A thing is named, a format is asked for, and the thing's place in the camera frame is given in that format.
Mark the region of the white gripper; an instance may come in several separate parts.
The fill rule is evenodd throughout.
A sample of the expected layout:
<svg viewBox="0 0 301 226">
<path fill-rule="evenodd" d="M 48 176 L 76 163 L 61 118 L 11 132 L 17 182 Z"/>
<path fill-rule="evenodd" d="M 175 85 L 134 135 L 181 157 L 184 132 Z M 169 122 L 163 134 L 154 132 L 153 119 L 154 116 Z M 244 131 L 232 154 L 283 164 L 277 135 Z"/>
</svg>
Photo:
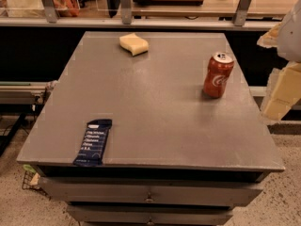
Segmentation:
<svg viewBox="0 0 301 226">
<path fill-rule="evenodd" d="M 260 36 L 257 44 L 277 48 L 277 54 L 290 61 L 281 70 L 272 70 L 261 104 L 261 114 L 266 119 L 280 121 L 301 100 L 301 63 L 298 63 L 301 61 L 301 0 L 281 23 Z"/>
</svg>

